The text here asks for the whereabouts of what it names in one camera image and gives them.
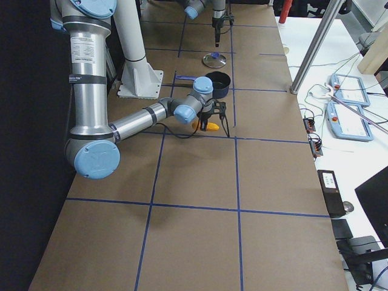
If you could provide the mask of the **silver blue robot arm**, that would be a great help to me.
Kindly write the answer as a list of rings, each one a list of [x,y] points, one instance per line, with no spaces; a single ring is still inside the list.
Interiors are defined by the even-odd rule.
[[[212,27],[215,33],[215,47],[219,47],[221,39],[221,29],[224,27],[224,21],[229,17],[226,9],[225,0],[177,0],[184,13],[191,19],[197,18],[210,4],[212,6]]]
[[[52,27],[70,37],[76,123],[65,146],[68,162],[88,179],[103,179],[118,167],[118,143],[173,116],[191,123],[212,108],[213,84],[194,79],[183,99],[160,98],[163,71],[148,63],[135,1],[51,1]],[[106,39],[115,28],[125,57],[118,95],[152,99],[153,104],[109,122],[107,117]]]

